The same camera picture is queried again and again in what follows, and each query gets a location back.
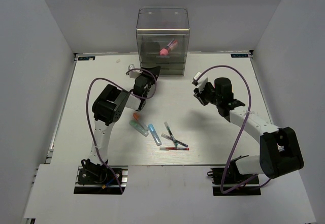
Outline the green grey pen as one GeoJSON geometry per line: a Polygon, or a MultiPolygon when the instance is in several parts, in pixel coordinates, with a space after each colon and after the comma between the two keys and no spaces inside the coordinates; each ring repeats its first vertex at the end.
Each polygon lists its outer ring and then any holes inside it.
{"type": "Polygon", "coordinates": [[[166,129],[167,129],[167,131],[168,131],[168,133],[169,133],[169,135],[170,135],[172,141],[176,144],[176,139],[175,139],[175,137],[174,137],[174,135],[173,135],[173,133],[172,133],[172,131],[171,131],[171,128],[170,128],[168,122],[165,121],[165,122],[164,122],[164,125],[165,125],[165,127],[166,127],[166,129]]]}

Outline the pink capped red stapler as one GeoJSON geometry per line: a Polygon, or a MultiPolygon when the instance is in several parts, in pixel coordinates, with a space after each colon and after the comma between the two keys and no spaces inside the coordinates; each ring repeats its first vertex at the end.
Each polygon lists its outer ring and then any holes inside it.
{"type": "Polygon", "coordinates": [[[178,46],[178,41],[173,39],[165,48],[163,48],[160,52],[160,56],[168,56],[171,51],[173,51],[178,46]]]}

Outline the purple pen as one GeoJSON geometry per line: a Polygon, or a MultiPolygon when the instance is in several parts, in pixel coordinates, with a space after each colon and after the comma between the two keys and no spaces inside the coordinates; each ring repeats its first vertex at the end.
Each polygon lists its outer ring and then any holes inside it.
{"type": "Polygon", "coordinates": [[[181,145],[181,146],[183,146],[183,147],[188,147],[187,144],[185,144],[185,143],[183,143],[183,142],[181,142],[181,141],[179,141],[179,140],[176,140],[176,139],[173,140],[173,138],[172,138],[171,136],[169,136],[169,135],[166,135],[166,134],[162,133],[161,136],[162,136],[163,138],[165,138],[165,139],[168,139],[168,140],[171,140],[171,141],[173,141],[173,142],[176,142],[178,145],[181,145]]]}

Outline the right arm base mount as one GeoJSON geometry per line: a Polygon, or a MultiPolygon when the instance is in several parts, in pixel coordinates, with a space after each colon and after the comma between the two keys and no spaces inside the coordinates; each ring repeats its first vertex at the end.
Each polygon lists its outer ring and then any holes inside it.
{"type": "MultiPolygon", "coordinates": [[[[254,177],[250,182],[246,184],[241,184],[240,187],[231,191],[228,194],[223,194],[221,192],[221,179],[223,175],[224,168],[211,168],[210,171],[207,172],[207,177],[212,180],[212,189],[214,196],[260,196],[261,190],[259,187],[259,179],[258,177],[254,177]]],[[[231,170],[228,170],[225,181],[224,181],[224,191],[230,189],[231,187],[247,180],[252,177],[252,174],[240,175],[239,173],[232,173],[231,170]]]]}

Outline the clear acrylic drawer organizer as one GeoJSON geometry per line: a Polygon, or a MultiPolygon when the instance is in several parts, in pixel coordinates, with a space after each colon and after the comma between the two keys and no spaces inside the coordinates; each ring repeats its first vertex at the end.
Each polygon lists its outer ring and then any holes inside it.
{"type": "Polygon", "coordinates": [[[181,7],[142,7],[138,12],[136,39],[140,66],[160,66],[160,74],[183,76],[189,45],[188,11],[181,7]],[[159,52],[173,39],[178,46],[168,56],[159,52]]]}

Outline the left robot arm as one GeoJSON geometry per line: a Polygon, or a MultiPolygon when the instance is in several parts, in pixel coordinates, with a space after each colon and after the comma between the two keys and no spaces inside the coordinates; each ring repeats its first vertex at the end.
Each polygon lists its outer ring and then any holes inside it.
{"type": "Polygon", "coordinates": [[[86,118],[92,137],[92,147],[87,159],[81,161],[84,169],[90,171],[90,177],[97,183],[107,178],[108,145],[115,123],[120,119],[125,108],[141,111],[146,101],[152,98],[156,89],[160,66],[152,68],[135,68],[129,66],[126,75],[134,79],[133,88],[126,90],[106,78],[95,78],[91,82],[86,97],[86,118]],[[106,87],[94,101],[91,111],[94,117],[94,129],[91,127],[89,116],[89,97],[95,82],[108,82],[106,87]]]}

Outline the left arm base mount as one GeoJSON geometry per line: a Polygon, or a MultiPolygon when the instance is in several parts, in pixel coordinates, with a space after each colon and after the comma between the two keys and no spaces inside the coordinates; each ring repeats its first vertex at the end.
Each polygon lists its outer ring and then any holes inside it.
{"type": "Polygon", "coordinates": [[[74,187],[74,194],[79,195],[121,195],[117,180],[109,169],[104,169],[100,176],[79,166],[74,187]]]}

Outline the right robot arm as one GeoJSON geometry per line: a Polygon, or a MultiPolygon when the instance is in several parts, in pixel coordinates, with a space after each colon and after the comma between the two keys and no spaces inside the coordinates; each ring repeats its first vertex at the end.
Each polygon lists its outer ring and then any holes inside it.
{"type": "Polygon", "coordinates": [[[244,127],[244,131],[259,144],[259,155],[240,156],[230,163],[229,176],[236,183],[248,174],[264,174],[270,179],[300,170],[304,166],[295,131],[280,128],[249,112],[245,104],[234,98],[228,78],[217,78],[214,83],[201,73],[193,78],[194,96],[202,105],[213,104],[221,117],[244,127]]]}

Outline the red pen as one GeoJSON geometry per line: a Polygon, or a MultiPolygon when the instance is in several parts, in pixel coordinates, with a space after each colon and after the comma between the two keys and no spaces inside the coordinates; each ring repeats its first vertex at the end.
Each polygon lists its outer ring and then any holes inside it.
{"type": "Polygon", "coordinates": [[[161,146],[159,149],[163,150],[163,151],[168,151],[168,150],[184,150],[184,151],[188,151],[189,150],[188,147],[165,147],[165,146],[161,146]]]}

